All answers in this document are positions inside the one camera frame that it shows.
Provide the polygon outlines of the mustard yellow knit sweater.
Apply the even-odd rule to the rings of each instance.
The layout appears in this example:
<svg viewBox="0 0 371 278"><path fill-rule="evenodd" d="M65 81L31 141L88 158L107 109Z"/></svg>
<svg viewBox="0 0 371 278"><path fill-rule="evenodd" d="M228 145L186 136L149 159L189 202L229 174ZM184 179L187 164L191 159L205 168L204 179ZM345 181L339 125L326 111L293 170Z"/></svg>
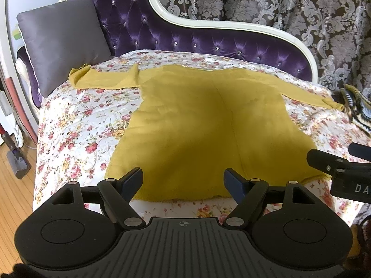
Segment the mustard yellow knit sweater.
<svg viewBox="0 0 371 278"><path fill-rule="evenodd" d="M284 98L342 110L273 75L234 68L198 70L166 65L127 72L73 69L74 88L138 88L143 99L131 115L106 170L119 179L143 171L136 199L161 202L227 197L223 174L234 169L273 186L318 176L306 161L312 139L289 117Z"/></svg>

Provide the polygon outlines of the striped crochet blanket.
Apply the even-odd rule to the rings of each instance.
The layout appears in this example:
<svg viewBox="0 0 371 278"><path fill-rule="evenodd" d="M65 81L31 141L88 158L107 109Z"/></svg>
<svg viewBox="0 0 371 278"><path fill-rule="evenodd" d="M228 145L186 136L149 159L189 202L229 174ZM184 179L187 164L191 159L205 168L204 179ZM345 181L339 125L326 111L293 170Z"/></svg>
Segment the striped crochet blanket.
<svg viewBox="0 0 371 278"><path fill-rule="evenodd" d="M346 113L348 114L350 122L370 135L370 87L359 91L356 87L346 84L340 89L340 92L345 101Z"/></svg>

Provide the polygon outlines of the grey damask curtain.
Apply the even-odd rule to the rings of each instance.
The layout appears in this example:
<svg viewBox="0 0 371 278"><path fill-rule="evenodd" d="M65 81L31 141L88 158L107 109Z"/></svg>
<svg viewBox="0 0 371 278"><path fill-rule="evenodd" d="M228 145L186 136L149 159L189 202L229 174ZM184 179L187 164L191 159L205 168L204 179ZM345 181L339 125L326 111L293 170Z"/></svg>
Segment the grey damask curtain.
<svg viewBox="0 0 371 278"><path fill-rule="evenodd" d="M319 82L370 86L370 0L160 0L189 19L271 26L299 38L312 52Z"/></svg>

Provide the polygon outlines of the grey satin cushion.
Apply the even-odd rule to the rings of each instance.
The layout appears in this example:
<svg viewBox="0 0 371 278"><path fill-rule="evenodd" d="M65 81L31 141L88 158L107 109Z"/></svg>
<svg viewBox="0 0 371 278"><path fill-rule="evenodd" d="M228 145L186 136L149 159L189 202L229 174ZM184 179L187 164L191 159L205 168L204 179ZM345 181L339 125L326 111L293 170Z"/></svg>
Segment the grey satin cushion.
<svg viewBox="0 0 371 278"><path fill-rule="evenodd" d="M17 15L26 52L48 97L69 78L73 68L111 58L93 0L68 0Z"/></svg>

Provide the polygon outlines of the purple tufted chaise backrest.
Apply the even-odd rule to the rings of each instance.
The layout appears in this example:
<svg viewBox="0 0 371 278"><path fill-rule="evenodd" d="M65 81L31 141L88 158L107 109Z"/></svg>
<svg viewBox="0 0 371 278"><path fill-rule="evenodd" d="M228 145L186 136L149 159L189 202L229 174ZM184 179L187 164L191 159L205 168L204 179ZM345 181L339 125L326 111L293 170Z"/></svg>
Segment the purple tufted chaise backrest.
<svg viewBox="0 0 371 278"><path fill-rule="evenodd" d="M318 80L312 53L303 42L280 29L236 21L180 18L166 11L160 0L93 3L111 57L135 50L202 53L272 66L309 82ZM26 66L35 77L29 56Z"/></svg>

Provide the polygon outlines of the cordless vacuum cleaner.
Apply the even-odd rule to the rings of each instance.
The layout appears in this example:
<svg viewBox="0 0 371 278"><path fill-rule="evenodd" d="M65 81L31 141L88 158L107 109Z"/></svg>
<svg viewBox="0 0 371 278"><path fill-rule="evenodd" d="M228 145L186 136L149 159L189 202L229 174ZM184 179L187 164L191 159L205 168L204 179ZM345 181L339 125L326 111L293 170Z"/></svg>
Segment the cordless vacuum cleaner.
<svg viewBox="0 0 371 278"><path fill-rule="evenodd" d="M26 158L23 156L20 149L16 146L11 136L8 134L8 132L3 128L1 124L0 124L0 128L1 128L1 138L9 149L6 156L8 158L10 167L14 175L19 180L21 180L22 178L26 176L27 172L29 172L29 170L31 169L31 165L26 160Z"/></svg>

